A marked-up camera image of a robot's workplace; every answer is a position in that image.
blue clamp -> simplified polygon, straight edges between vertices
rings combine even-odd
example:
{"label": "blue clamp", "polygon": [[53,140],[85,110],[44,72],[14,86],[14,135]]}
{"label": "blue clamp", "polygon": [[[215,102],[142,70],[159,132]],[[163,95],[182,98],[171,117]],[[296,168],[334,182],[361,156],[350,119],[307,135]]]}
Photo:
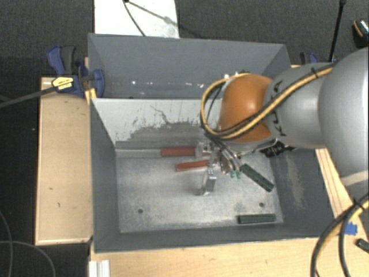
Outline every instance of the blue clamp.
{"label": "blue clamp", "polygon": [[48,63],[56,71],[57,76],[68,76],[70,80],[67,85],[55,87],[55,90],[58,93],[71,93],[84,98],[86,89],[83,82],[89,81],[90,87],[95,87],[97,97],[102,97],[105,89],[103,71],[96,69],[92,75],[88,75],[88,69],[83,62],[74,61],[75,50],[74,46],[54,46],[47,51]]}
{"label": "blue clamp", "polygon": [[345,230],[345,234],[346,235],[356,235],[357,234],[357,225],[352,223],[352,222],[349,222],[347,224],[347,227],[346,227],[346,230]]}

black cable on floor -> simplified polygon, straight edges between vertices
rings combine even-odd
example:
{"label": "black cable on floor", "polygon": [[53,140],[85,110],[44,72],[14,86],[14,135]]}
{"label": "black cable on floor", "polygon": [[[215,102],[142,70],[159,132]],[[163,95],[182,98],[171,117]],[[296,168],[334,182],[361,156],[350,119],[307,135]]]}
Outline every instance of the black cable on floor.
{"label": "black cable on floor", "polygon": [[145,33],[144,33],[144,32],[143,32],[143,30],[140,28],[140,26],[137,24],[136,20],[134,19],[134,17],[132,16],[131,12],[129,11],[129,9],[128,9],[128,7],[127,7],[127,4],[126,4],[126,1],[125,1],[125,0],[122,0],[122,2],[123,2],[123,5],[124,5],[124,7],[125,7],[125,9],[126,9],[126,11],[127,11],[127,13],[128,13],[128,15],[129,15],[129,17],[131,18],[131,20],[132,20],[133,24],[134,24],[134,25],[136,26],[136,28],[139,30],[139,32],[141,33],[141,35],[142,35],[143,37],[146,37]]}

wooden board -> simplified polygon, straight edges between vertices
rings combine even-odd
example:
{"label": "wooden board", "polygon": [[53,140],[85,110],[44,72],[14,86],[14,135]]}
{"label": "wooden board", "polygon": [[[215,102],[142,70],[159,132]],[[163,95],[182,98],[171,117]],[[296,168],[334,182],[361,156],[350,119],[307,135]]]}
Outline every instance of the wooden board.
{"label": "wooden board", "polygon": [[[52,78],[42,79],[42,89]],[[87,242],[92,236],[88,106],[53,92],[40,100],[35,244]]]}
{"label": "wooden board", "polygon": [[[43,89],[50,86],[43,78]],[[87,242],[92,235],[91,164],[88,106],[73,95],[52,93],[40,101],[37,245]],[[325,149],[316,151],[337,216],[351,205]],[[364,236],[361,224],[358,236]],[[352,276],[369,271],[368,255],[347,236]],[[316,239],[260,242],[200,248],[94,254],[109,259],[111,276],[307,276]],[[319,259],[320,276],[341,276],[337,238]]]}

